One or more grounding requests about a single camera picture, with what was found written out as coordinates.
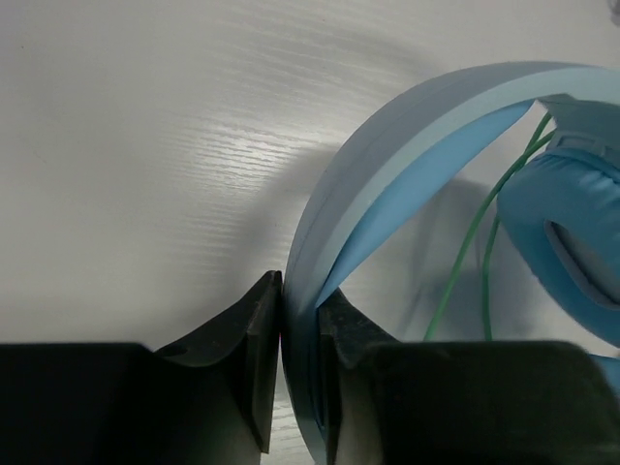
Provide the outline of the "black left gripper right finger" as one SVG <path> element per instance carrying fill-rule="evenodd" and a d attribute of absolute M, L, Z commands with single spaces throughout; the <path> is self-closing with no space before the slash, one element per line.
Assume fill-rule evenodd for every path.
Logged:
<path fill-rule="evenodd" d="M 341 293 L 319 326 L 330 464 L 619 460 L 619 398 L 576 345 L 402 343 Z"/>

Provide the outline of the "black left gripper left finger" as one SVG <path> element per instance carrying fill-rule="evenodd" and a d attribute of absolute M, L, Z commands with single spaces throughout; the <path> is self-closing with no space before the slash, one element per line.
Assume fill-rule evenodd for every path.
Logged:
<path fill-rule="evenodd" d="M 152 351 L 1 348 L 5 464 L 257 464 L 269 450 L 282 275 Z"/>

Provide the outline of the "light blue headphones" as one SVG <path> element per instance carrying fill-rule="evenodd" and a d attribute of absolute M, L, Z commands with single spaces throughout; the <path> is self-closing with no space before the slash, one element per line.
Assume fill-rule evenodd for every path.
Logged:
<path fill-rule="evenodd" d="M 327 461 L 319 405 L 319 306 L 403 223 L 534 104 L 556 131 L 493 191 L 512 243 L 552 298 L 606 343 L 619 306 L 588 282 L 553 224 L 619 272 L 619 75 L 563 62 L 508 62 L 427 80 L 375 112 L 344 143 L 307 203 L 288 258 L 283 358 L 296 420 Z"/>

